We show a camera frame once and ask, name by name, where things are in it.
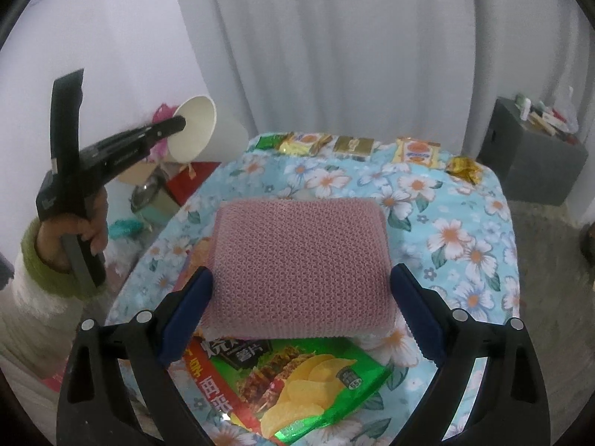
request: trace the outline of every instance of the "green fuzzy cuff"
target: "green fuzzy cuff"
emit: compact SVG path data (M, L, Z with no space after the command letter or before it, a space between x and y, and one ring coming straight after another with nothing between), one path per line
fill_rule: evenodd
M81 300L88 300L99 295L105 288L104 285L98 287L93 295L87 295L81 290L73 273L62 274L42 262L35 250L35 241L40 226L39 219L35 218L29 225L21 241L25 269L35 283L45 292L57 295L58 297L75 297Z

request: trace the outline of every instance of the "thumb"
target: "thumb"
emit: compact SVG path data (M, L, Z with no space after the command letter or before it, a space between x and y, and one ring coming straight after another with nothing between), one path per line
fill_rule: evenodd
M48 232L55 238L63 235L85 235L91 231L90 223L76 214L60 214L44 222Z

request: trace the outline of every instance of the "blue gripper pad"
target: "blue gripper pad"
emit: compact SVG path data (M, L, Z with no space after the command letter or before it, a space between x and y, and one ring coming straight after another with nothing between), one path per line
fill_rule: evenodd
M213 274L208 268L195 273L185 287L175 311L161 334L157 360L165 367L180 360L213 294Z
M433 290L424 290L402 263L393 267L390 273L390 291L421 353L439 368L446 360L444 330L423 294L436 294L440 301L442 299Z

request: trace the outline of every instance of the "silver screw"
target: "silver screw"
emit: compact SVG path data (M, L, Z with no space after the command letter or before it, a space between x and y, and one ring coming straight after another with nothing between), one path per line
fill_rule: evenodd
M139 312L139 314L136 316L136 321L139 323L147 323L152 318L153 314L150 311L143 310L142 312Z
M522 320L517 319L516 317L511 319L511 327L513 329L517 329L517 330L523 330L523 327L525 326L524 323L522 323Z
M94 326L95 321L93 319L87 319L80 325L82 330L91 330Z
M469 314L465 310L462 310L461 308L453 310L452 316L453 316L454 320L458 320L458 321L465 321L469 318Z

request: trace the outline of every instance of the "white paper cup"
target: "white paper cup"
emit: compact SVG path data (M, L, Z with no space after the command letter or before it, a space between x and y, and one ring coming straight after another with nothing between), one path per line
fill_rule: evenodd
M167 139L174 161L230 162L248 146L248 131L227 110L217 109L209 96L188 99L174 113L186 127Z

